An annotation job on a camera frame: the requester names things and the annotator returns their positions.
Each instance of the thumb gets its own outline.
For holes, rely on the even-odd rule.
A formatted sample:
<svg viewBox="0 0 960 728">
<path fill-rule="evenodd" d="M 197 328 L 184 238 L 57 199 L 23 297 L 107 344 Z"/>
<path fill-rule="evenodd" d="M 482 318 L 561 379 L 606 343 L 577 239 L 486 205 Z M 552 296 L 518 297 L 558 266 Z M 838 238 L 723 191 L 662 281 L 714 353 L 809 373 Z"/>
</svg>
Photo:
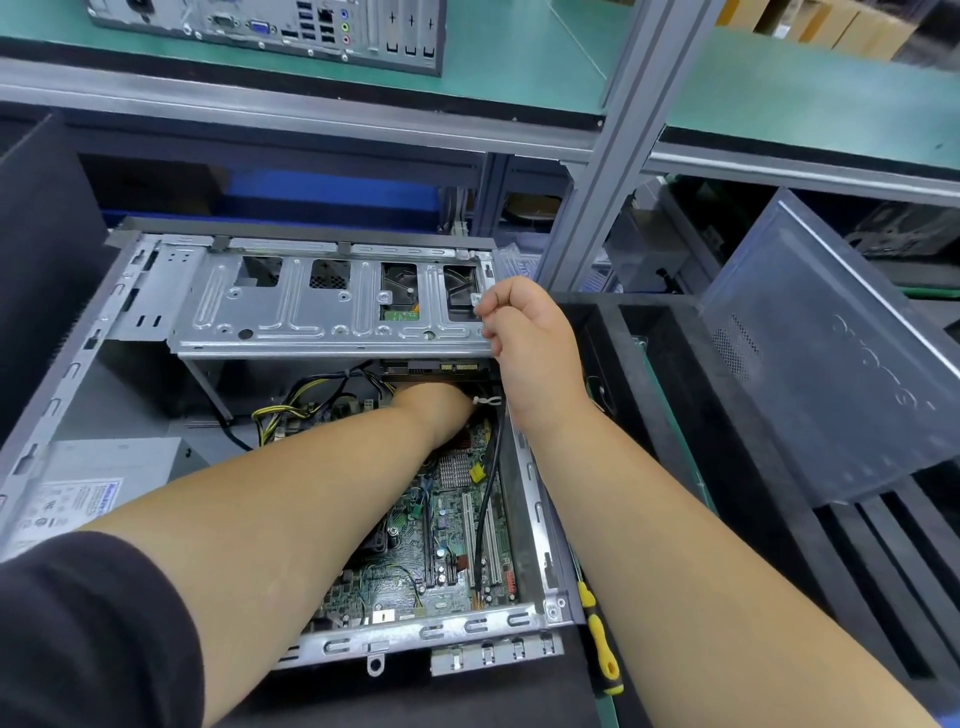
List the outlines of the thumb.
<svg viewBox="0 0 960 728">
<path fill-rule="evenodd" d="M 494 340 L 494 353 L 499 355 L 498 349 L 519 346 L 521 341 L 533 333 L 535 326 L 530 319 L 507 305 L 484 317 L 483 328 L 483 335 Z"/>
</svg>

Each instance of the green shelf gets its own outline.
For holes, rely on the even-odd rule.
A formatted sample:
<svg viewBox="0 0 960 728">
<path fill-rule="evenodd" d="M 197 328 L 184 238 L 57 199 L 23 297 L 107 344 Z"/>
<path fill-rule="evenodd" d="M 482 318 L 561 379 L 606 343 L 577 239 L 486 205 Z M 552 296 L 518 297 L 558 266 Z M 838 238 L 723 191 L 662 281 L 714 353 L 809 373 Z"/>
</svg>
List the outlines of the green shelf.
<svg viewBox="0 0 960 728">
<path fill-rule="evenodd" d="M 441 78 L 100 28 L 82 0 L 0 0 L 0 36 L 601 114 L 631 10 L 605 0 L 449 0 Z"/>
<path fill-rule="evenodd" d="M 960 75 L 715 28 L 668 126 L 960 169 Z"/>
</svg>

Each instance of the black sleeve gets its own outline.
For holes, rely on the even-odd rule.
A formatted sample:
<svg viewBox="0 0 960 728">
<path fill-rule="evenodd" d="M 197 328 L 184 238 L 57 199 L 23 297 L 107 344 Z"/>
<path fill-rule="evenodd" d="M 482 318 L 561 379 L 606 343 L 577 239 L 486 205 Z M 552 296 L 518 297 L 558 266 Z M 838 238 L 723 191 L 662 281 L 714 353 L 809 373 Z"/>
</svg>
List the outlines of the black sleeve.
<svg viewBox="0 0 960 728">
<path fill-rule="evenodd" d="M 0 564 L 0 726 L 197 728 L 200 639 L 133 546 L 70 533 Z"/>
</svg>

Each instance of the yellow and black screwdriver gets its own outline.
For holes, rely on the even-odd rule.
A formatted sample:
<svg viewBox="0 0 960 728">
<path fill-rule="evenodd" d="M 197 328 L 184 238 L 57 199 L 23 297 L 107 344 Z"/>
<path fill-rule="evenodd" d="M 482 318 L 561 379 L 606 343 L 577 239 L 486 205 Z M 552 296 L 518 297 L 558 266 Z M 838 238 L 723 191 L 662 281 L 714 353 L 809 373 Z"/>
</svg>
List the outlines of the yellow and black screwdriver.
<svg viewBox="0 0 960 728">
<path fill-rule="evenodd" d="M 593 637 L 593 644 L 597 650 L 597 662 L 600 667 L 600 678 L 603 683 L 603 692 L 607 695 L 620 695 L 623 692 L 623 678 L 620 677 L 620 664 L 610 645 L 607 644 L 607 630 L 597 612 L 597 598 L 584 581 L 584 573 L 580 569 L 577 554 L 570 549 L 573 557 L 573 569 L 577 572 L 577 591 L 580 593 L 580 603 L 584 607 L 587 617 L 587 629 Z"/>
</svg>

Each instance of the person's left hand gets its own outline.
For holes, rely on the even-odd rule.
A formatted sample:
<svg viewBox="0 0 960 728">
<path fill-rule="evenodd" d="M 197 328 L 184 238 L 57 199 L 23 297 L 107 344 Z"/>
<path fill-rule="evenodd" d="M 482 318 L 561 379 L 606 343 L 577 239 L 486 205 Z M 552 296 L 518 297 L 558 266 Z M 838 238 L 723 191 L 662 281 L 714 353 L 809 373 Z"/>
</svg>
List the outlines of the person's left hand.
<svg viewBox="0 0 960 728">
<path fill-rule="evenodd" d="M 436 449 L 467 423 L 474 404 L 452 384 L 424 382 L 398 390 L 392 406 L 402 407 L 420 420 L 431 433 L 431 449 Z"/>
</svg>

